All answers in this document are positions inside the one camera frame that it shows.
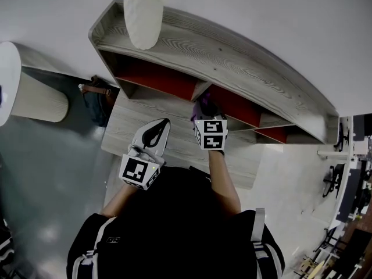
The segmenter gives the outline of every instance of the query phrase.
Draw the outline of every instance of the potted plant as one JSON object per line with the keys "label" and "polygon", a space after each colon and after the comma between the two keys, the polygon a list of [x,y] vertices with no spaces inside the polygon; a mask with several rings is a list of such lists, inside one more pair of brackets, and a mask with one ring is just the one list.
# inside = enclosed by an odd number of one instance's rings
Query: potted plant
{"label": "potted plant", "polygon": [[158,41],[163,7],[163,0],[124,0],[127,30],[136,48],[149,49]]}

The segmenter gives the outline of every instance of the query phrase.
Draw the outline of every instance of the red panel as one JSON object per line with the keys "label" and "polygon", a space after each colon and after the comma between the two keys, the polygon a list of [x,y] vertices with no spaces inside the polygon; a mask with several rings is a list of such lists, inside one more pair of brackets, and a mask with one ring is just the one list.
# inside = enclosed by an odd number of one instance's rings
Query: red panel
{"label": "red panel", "polygon": [[285,131],[285,127],[273,127],[273,128],[257,129],[257,130],[255,130],[255,132],[266,135],[267,137],[270,137],[270,138],[273,138],[274,140],[280,141],[283,144],[285,144],[287,142],[287,132]]}
{"label": "red panel", "polygon": [[117,78],[191,100],[197,78],[136,58],[123,56],[117,59]]}
{"label": "red panel", "polygon": [[209,87],[211,99],[226,114],[249,125],[259,127],[261,108],[257,104],[216,85]]}

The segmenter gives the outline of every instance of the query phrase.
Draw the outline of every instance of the white marker cube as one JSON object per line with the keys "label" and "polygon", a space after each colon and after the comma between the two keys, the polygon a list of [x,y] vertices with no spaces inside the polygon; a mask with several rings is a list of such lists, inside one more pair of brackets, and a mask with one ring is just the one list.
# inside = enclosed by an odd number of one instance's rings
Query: white marker cube
{"label": "white marker cube", "polygon": [[129,185],[147,190],[159,173],[160,166],[158,164],[124,154],[119,178]]}
{"label": "white marker cube", "polygon": [[227,120],[195,120],[195,136],[202,150],[223,150]]}

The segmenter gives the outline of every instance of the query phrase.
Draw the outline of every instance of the white wall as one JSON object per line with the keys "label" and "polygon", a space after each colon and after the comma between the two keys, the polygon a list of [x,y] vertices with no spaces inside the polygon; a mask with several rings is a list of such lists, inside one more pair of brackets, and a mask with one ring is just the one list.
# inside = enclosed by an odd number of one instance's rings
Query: white wall
{"label": "white wall", "polygon": [[[0,41],[37,51],[41,68],[110,78],[88,30],[111,0],[0,0]],[[164,0],[272,51],[340,115],[372,112],[372,0]]]}

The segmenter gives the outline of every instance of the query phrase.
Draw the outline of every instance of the white cylindrical table base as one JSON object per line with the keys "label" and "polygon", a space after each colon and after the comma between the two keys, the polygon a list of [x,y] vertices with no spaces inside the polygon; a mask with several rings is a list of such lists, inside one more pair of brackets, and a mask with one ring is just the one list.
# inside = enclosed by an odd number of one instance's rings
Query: white cylindrical table base
{"label": "white cylindrical table base", "polygon": [[21,73],[11,115],[60,122],[68,110],[69,101],[64,93]]}

